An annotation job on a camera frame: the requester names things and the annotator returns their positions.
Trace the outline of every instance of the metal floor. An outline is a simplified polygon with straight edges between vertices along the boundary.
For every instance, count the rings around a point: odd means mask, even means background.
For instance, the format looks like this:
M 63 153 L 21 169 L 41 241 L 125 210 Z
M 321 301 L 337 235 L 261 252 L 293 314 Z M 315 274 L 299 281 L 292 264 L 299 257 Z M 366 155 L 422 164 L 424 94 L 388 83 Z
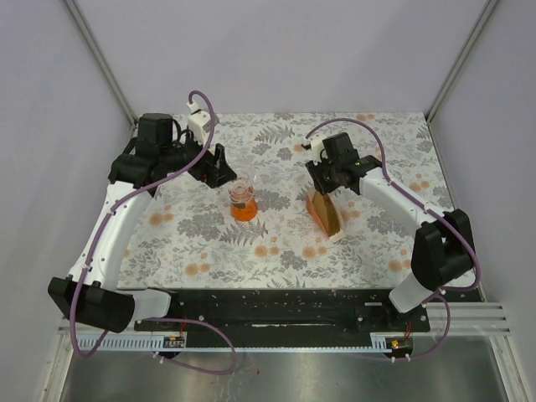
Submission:
M 416 340 L 417 350 L 429 338 Z M 222 353 L 183 353 L 177 359 L 222 369 Z M 430 358 L 372 362 L 343 353 L 249 353 L 234 374 L 200 374 L 159 364 L 150 353 L 100 352 L 75 359 L 62 401 L 506 401 L 485 338 L 449 338 Z

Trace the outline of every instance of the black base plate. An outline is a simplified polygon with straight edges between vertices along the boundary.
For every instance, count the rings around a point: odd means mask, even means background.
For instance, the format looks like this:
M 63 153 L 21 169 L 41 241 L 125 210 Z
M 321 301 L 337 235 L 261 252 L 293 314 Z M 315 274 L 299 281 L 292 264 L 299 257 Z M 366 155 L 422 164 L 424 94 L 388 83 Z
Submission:
M 167 317 L 202 318 L 222 330 L 237 348 L 371 346 L 370 332 L 429 332 L 426 310 L 396 314 L 390 289 L 211 290 L 180 289 Z M 180 331 L 180 324 L 140 322 L 137 331 Z M 225 347 L 205 327 L 187 325 L 189 348 Z

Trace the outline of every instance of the white wall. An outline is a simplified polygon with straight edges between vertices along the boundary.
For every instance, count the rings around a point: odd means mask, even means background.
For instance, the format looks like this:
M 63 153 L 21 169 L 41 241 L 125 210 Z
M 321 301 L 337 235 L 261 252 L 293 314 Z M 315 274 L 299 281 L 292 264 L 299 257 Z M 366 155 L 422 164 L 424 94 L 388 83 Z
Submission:
M 534 0 L 502 2 L 433 124 L 456 199 L 472 218 L 487 295 L 505 306 L 527 377 L 533 381 L 534 16 Z
M 424 111 L 485 0 L 79 3 L 139 114 Z
M 86 242 L 128 125 L 59 0 L 0 2 L 0 394 L 33 400 L 47 295 Z

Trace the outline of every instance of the table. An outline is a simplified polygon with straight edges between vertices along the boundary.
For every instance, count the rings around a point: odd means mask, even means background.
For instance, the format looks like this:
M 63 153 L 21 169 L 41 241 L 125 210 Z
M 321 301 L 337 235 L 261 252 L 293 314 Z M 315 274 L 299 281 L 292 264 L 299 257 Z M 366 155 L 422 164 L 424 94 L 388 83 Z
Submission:
M 229 165 L 255 169 L 259 213 L 248 223 L 229 214 L 226 187 L 212 190 L 184 174 L 161 186 L 137 225 L 121 265 L 119 287 L 373 288 L 397 286 L 410 272 L 413 240 L 363 197 L 337 190 L 345 237 L 332 243 L 305 208 L 312 180 L 303 137 L 334 117 L 357 118 L 377 131 L 389 170 L 423 198 L 452 209 L 435 148 L 421 113 L 222 114 L 214 135 Z M 186 116 L 176 116 L 186 126 Z M 379 147 L 364 129 L 335 123 L 361 156 Z M 456 286 L 473 282 L 466 273 Z

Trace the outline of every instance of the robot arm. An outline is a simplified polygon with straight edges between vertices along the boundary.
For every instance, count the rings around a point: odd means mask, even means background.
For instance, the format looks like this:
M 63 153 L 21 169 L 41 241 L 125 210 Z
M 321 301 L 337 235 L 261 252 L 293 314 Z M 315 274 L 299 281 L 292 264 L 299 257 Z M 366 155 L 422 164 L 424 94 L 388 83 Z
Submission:
M 472 268 L 471 257 L 460 241 L 440 222 L 418 208 L 385 179 L 382 163 L 372 156 L 359 157 L 347 133 L 311 142 L 313 160 L 307 163 L 315 188 L 322 194 L 343 186 L 375 202 L 414 237 L 412 272 L 389 294 L 399 312 L 419 306 L 441 286 Z M 400 186 L 445 219 L 474 249 L 467 215 L 456 209 L 444 212 L 409 188 Z
M 137 188 L 165 178 L 169 173 L 185 167 L 201 151 L 207 141 L 206 129 L 210 123 L 208 113 L 197 105 L 191 105 L 192 115 L 188 128 L 180 130 L 176 123 L 178 139 L 173 140 L 173 118 L 163 114 L 145 114 L 138 122 L 138 136 L 133 138 L 124 152 L 112 163 L 110 184 L 106 198 L 80 258 L 70 269 L 66 279 L 53 278 L 49 294 L 66 317 L 85 260 L 101 222 L 110 219 L 111 206 Z M 225 161 L 224 147 L 217 144 L 214 155 L 206 152 L 188 173 L 209 187 L 219 187 L 236 178 L 235 172 Z M 100 234 L 90 269 L 84 279 L 76 321 L 112 332 L 123 331 L 131 321 L 167 314 L 170 296 L 164 291 L 152 289 L 116 291 L 123 255 L 143 211 L 156 192 L 156 188 L 128 199 L 113 214 Z

